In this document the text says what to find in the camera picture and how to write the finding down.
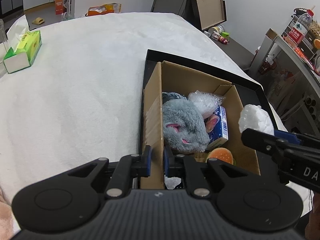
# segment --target ribbed black surface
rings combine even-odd
[[[260,235],[236,228],[223,220],[210,202],[191,198],[185,190],[132,190],[124,199],[108,201],[83,227],[56,235],[23,231],[13,239],[302,240],[293,229]]]

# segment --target gray plush toy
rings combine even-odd
[[[162,112],[164,140],[172,149],[184,154],[206,149],[210,139],[202,115],[192,102],[169,100]]]

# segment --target slipper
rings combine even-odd
[[[37,19],[34,19],[32,21],[32,24],[35,24],[35,25],[40,25],[42,23],[44,23],[44,19],[42,19],[41,17],[38,17]]]

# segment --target white bedspread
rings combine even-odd
[[[250,79],[174,14],[107,14],[40,30],[33,65],[0,78],[0,186],[9,201],[28,184],[98,157],[113,162],[136,152],[147,49]]]

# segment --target blue box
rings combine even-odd
[[[223,106],[219,106],[204,123],[210,138],[209,145],[207,146],[208,151],[212,151],[228,141],[227,117],[226,110]]]

